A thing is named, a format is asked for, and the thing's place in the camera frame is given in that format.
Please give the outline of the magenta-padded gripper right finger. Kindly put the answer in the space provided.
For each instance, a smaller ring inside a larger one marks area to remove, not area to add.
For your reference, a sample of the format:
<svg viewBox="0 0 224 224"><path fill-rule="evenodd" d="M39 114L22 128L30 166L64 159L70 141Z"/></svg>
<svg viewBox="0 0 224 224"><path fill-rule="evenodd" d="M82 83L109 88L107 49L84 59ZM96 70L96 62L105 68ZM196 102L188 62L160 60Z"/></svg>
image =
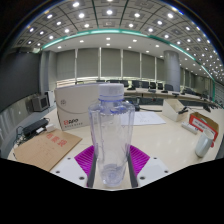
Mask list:
<svg viewBox="0 0 224 224"><path fill-rule="evenodd" d="M143 187L170 174L158 157L150 157L135 146L130 146L128 167L133 188Z"/></svg>

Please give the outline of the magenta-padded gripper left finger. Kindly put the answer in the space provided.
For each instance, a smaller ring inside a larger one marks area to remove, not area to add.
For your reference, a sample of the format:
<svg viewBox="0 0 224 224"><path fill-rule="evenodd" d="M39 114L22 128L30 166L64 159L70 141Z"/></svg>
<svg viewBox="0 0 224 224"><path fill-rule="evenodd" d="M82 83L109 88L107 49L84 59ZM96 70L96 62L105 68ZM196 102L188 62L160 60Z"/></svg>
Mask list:
<svg viewBox="0 0 224 224"><path fill-rule="evenodd" d="M84 188L92 188L96 171L94 146L89 146L75 157L66 156L51 173Z"/></svg>

